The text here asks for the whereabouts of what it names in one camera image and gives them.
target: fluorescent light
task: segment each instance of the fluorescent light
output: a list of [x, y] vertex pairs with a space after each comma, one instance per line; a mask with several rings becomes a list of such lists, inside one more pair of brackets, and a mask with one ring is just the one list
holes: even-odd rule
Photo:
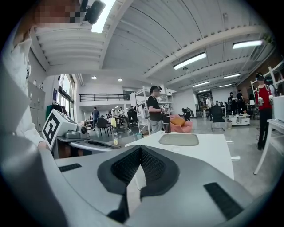
[[196, 84], [196, 85], [193, 85], [192, 87], [197, 87], [197, 86], [200, 86], [200, 85], [203, 85], [203, 84], [207, 84], [207, 83], [210, 83], [210, 81], [207, 81], [207, 82], [204, 82], [204, 83], [200, 83], [200, 84]]
[[254, 47], [262, 44], [262, 40], [254, 40], [248, 42], [233, 43], [233, 49], [243, 48], [243, 47]]
[[209, 91], [210, 89], [207, 89], [207, 90], [201, 90], [199, 91], [198, 93], [201, 93], [201, 92], [205, 92], [205, 91]]
[[234, 74], [234, 75], [230, 75], [230, 76], [224, 76], [224, 79], [227, 79], [227, 78], [231, 78], [231, 77], [236, 77], [236, 76], [240, 76], [241, 74], [238, 73], [238, 74]]
[[92, 26], [92, 32], [96, 32], [96, 33], [102, 33], [103, 31], [103, 26], [106, 23], [107, 17], [110, 13], [110, 10], [112, 8], [112, 6], [115, 3], [115, 0], [101, 0], [103, 3], [106, 4], [105, 8], [103, 9], [101, 15], [99, 16], [97, 23], [93, 24]]
[[179, 68], [181, 68], [183, 66], [186, 66], [186, 65], [188, 65], [188, 64], [190, 64], [192, 62], [198, 61], [198, 60], [203, 59], [203, 58], [206, 58], [206, 53], [205, 52], [201, 53], [199, 55], [196, 55], [196, 56], [194, 56], [194, 57], [192, 57], [190, 59], [187, 59], [187, 60], [185, 60], [185, 61], [175, 65], [174, 69], [179, 69]]
[[226, 87], [226, 86], [231, 86], [232, 84], [226, 84], [226, 85], [222, 85], [222, 86], [219, 86], [219, 87]]

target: red shirt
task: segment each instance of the red shirt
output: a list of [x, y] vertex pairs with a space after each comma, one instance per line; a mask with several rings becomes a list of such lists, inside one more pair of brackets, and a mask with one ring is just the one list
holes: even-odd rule
[[[269, 102], [269, 95], [271, 94], [270, 89], [266, 89], [266, 87], [264, 86], [263, 88], [257, 88], [259, 89], [259, 96], [262, 97], [264, 103], [262, 104], [262, 106], [259, 106], [259, 110], [263, 110], [263, 109], [272, 109], [272, 106]], [[256, 91], [256, 103], [258, 104], [258, 94]]]

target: railing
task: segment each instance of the railing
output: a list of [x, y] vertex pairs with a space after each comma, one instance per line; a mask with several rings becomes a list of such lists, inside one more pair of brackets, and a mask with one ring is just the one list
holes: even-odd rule
[[111, 101], [111, 100], [125, 100], [130, 101], [128, 94], [79, 94], [80, 102], [84, 101]]

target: gray tray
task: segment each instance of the gray tray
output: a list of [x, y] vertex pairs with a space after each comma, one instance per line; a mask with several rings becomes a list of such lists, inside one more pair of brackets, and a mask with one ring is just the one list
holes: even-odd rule
[[199, 144], [195, 134], [165, 134], [159, 139], [160, 144], [175, 146], [196, 146]]

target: gray floor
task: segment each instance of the gray floor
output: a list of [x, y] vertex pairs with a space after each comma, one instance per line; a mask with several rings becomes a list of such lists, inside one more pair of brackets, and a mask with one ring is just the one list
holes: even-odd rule
[[[193, 122], [192, 133], [224, 134], [227, 141], [233, 142], [233, 144], [228, 144], [231, 157], [240, 157], [239, 160], [232, 160], [235, 181], [243, 185], [252, 196], [257, 198], [273, 189], [284, 169], [284, 157], [272, 146], [269, 146], [268, 154], [259, 173], [257, 175], [253, 174], [262, 154], [262, 151], [257, 149], [259, 121], [251, 120], [251, 126], [233, 126], [231, 129], [226, 129], [225, 132], [221, 129], [215, 129], [212, 132], [211, 121], [205, 118], [193, 118], [191, 120]], [[138, 128], [133, 127], [131, 130], [133, 133], [128, 131], [118, 135], [119, 145], [124, 146], [134, 141], [133, 135], [138, 132]], [[108, 137], [103, 133], [101, 137], [99, 130], [95, 132], [89, 131], [89, 133], [92, 139], [105, 141], [110, 144], [114, 143], [114, 135]], [[134, 186], [134, 180], [131, 182], [131, 185], [133, 187], [129, 187], [128, 193], [132, 194], [133, 198], [137, 197], [137, 188]]]

